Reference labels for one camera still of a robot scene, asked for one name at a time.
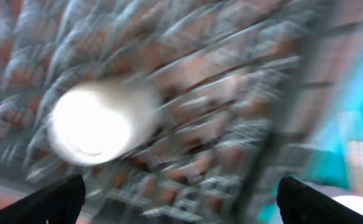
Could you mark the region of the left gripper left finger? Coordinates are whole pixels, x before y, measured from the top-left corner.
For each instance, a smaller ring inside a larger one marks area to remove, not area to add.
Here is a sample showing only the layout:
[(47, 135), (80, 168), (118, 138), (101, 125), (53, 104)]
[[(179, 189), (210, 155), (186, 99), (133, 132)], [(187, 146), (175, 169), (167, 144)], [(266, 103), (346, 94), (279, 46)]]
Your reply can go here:
[(70, 175), (0, 209), (0, 224), (75, 224), (85, 196), (82, 175)]

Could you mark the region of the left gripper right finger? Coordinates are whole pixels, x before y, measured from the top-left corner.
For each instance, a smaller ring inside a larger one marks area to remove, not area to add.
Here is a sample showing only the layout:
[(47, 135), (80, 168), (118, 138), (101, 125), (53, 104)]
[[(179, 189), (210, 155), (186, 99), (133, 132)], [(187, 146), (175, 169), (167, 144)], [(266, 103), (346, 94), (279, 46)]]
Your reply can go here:
[(353, 195), (344, 189), (283, 177), (277, 189), (277, 205), (284, 224), (363, 224), (363, 215), (333, 200)]

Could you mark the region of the white paper cup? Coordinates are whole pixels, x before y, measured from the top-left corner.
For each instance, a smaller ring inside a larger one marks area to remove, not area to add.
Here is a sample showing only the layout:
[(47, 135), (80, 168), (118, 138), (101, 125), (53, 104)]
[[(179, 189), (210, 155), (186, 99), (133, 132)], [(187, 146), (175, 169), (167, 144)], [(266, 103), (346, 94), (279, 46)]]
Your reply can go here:
[(95, 166), (143, 144), (159, 125), (160, 96), (151, 84), (87, 82), (68, 90), (48, 116), (48, 141), (71, 164)]

